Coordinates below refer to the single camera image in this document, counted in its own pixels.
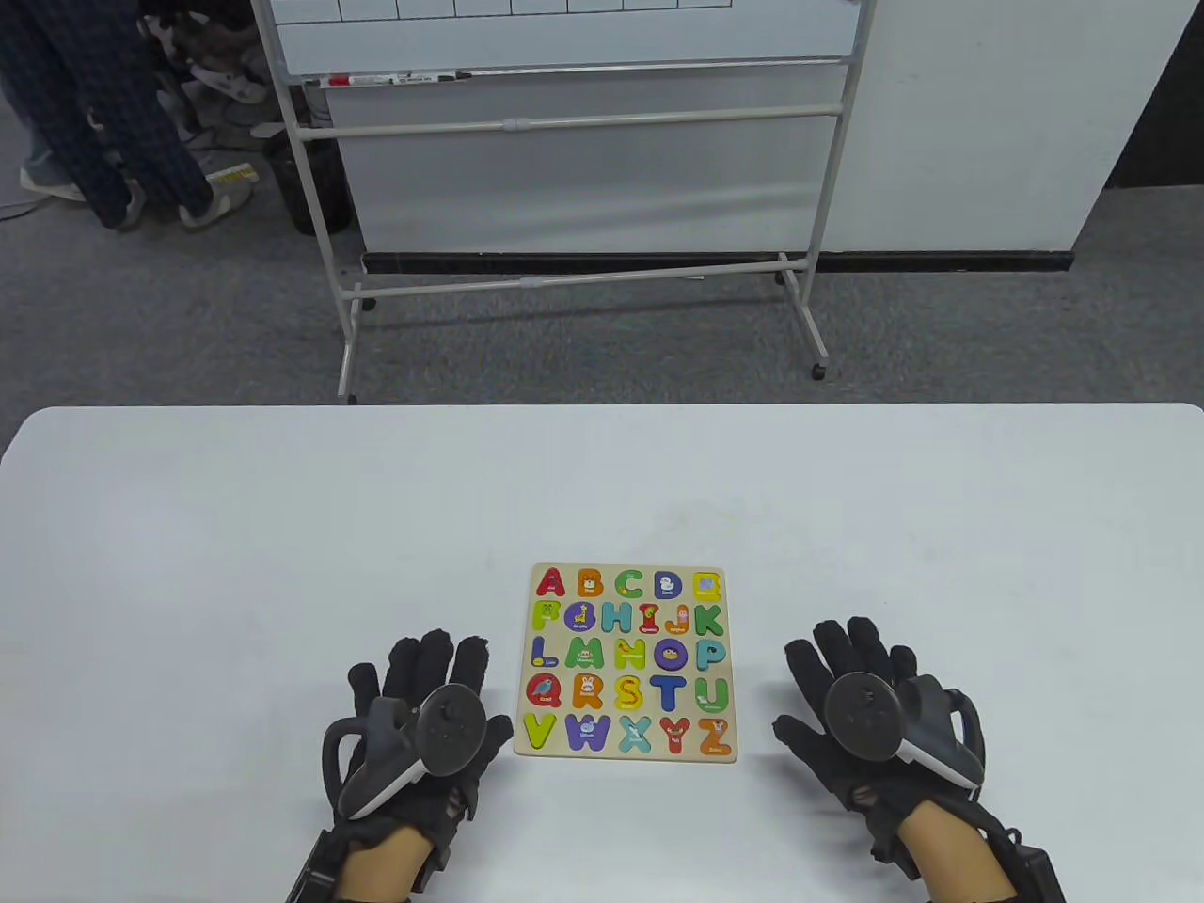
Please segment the person's left hand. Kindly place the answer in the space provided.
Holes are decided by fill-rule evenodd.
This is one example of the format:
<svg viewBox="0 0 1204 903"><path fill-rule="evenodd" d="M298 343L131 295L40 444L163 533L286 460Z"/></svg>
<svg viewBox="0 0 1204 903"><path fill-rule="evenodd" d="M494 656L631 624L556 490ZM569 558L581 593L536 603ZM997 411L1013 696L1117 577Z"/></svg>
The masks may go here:
<svg viewBox="0 0 1204 903"><path fill-rule="evenodd" d="M509 718L484 710L486 662L484 638L454 643L433 628L399 641L386 674L370 662L349 671L356 712L327 726L320 752L344 877L380 850L408 892L445 869L486 767L515 734Z"/></svg>

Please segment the person's right hand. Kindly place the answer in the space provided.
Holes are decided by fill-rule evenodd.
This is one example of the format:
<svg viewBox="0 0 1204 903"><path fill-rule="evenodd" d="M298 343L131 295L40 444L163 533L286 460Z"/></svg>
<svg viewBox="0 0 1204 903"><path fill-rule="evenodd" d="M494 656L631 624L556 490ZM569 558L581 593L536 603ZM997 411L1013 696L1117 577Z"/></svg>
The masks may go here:
<svg viewBox="0 0 1204 903"><path fill-rule="evenodd" d="M824 714L826 695L836 679L864 672L884 679L890 687L898 687L903 679L917 675L916 656L909 647L886 648L877 624L864 616L848 619L846 626L834 620L821 621L813 636L811 641L796 638L787 643L785 659L787 671L824 730L818 732L786 714L777 718L771 728L846 810L864 816L874 858L898 864L905 877L916 880L919 869L899 837L905 818L923 801L945 796L968 799L970 791L948 783L922 765L904 765L898 759L872 762L848 752L833 738L830 718Z"/></svg>

